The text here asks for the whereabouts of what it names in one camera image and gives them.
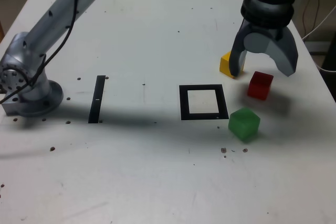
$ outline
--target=robotic arm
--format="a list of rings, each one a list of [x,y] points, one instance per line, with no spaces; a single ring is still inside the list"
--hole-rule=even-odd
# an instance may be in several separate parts
[[[0,101],[7,115],[39,116],[63,99],[59,84],[48,80],[44,67],[64,45],[75,20],[95,0],[56,0],[30,32],[14,36],[0,61],[0,79],[7,91]],[[296,69],[296,44],[286,27],[294,0],[244,0],[244,21],[236,36],[229,68],[237,76],[246,51],[265,52],[287,76]],[[66,32],[66,39],[47,61],[46,52]]]
[[[298,52],[293,35],[287,28],[292,19],[295,0],[244,0],[243,23],[235,38],[229,69],[238,76],[247,51],[265,53],[286,76],[295,73]]]

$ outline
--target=toy block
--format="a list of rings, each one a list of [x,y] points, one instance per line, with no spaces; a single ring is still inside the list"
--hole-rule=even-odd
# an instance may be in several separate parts
[[[230,115],[229,129],[243,142],[257,134],[260,124],[258,117],[252,110],[242,108]]]
[[[227,54],[223,55],[221,57],[221,63],[219,65],[219,71],[222,72],[223,74],[226,74],[227,76],[231,77],[231,78],[235,78],[231,73],[230,73],[230,69],[229,69],[229,59],[230,59],[230,54],[231,54],[231,51],[228,52]]]
[[[247,95],[265,101],[271,88],[272,80],[273,76],[270,74],[256,71],[248,86]]]

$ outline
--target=table surface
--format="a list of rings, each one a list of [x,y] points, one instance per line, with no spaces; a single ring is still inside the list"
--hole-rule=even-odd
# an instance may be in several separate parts
[[[27,1],[1,55],[53,1]],[[47,67],[60,108],[16,122],[1,109],[0,223],[336,223],[336,106],[293,23],[291,77],[263,54],[248,53],[237,80],[218,71],[241,4],[96,0]],[[266,102],[246,96],[255,71],[274,75]],[[88,124],[98,75],[109,77],[103,123]],[[229,114],[261,118],[257,137],[243,144],[228,120],[181,121],[182,84],[221,84]],[[191,99],[213,109],[211,93]]]

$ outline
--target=black strip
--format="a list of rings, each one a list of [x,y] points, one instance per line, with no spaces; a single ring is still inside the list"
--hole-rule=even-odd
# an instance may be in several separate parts
[[[189,111],[188,90],[215,90],[219,113],[191,113]],[[223,87],[220,84],[180,85],[181,120],[229,119]]]
[[[99,121],[99,113],[100,113],[101,100],[103,98],[104,84],[105,84],[105,76],[97,76],[88,123],[98,123]]]

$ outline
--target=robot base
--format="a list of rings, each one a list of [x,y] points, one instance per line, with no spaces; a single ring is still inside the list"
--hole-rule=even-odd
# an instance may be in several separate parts
[[[50,92],[44,98],[37,101],[20,101],[18,95],[13,96],[2,104],[7,115],[20,115],[24,117],[40,116],[55,109],[63,100],[61,86],[50,81]]]

